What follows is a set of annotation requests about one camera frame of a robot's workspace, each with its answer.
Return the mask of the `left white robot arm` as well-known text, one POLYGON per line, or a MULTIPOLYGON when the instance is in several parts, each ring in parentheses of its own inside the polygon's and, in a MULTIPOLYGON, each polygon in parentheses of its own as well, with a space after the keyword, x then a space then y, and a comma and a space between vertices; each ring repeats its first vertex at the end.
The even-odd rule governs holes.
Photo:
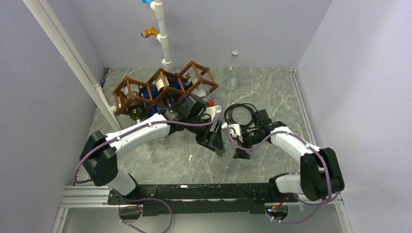
POLYGON ((225 152, 219 115, 207 113, 211 110, 201 97, 190 96, 184 102, 162 108, 152 115, 127 129, 106 135, 93 132, 82 151, 80 162, 73 174, 77 179, 79 168, 83 166, 89 175, 89 182, 97 187, 108 186, 117 191, 128 204, 135 203, 140 196, 141 187, 130 175, 118 168, 118 159, 130 151, 150 141, 166 137, 175 132, 188 130, 195 134, 196 143, 218 155, 225 152))

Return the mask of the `clear glass bottle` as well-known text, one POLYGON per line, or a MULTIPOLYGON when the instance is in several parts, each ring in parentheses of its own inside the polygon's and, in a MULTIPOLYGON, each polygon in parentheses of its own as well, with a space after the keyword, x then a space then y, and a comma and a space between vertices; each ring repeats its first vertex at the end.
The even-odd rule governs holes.
POLYGON ((228 138, 228 123, 222 122, 221 125, 221 133, 222 133, 222 143, 223 143, 223 148, 224 152, 221 153, 221 157, 232 157, 234 148, 232 142, 228 138))
POLYGON ((227 90, 234 90, 239 84, 239 67, 238 67, 239 52, 233 50, 230 61, 228 61, 223 71, 223 86, 227 90))

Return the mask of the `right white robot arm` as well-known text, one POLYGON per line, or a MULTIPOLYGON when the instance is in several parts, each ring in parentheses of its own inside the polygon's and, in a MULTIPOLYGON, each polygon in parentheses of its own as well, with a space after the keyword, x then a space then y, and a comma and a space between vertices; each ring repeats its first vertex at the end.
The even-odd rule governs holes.
POLYGON ((230 140, 236 145, 234 158, 250 159, 249 152, 268 142, 283 149, 300 165, 300 173, 280 174, 269 179, 268 196, 280 201, 287 194, 304 195, 310 201, 330 200, 345 184, 335 151, 320 148, 293 133, 281 121, 273 122, 265 110, 252 119, 247 130, 238 123, 228 125, 230 140))

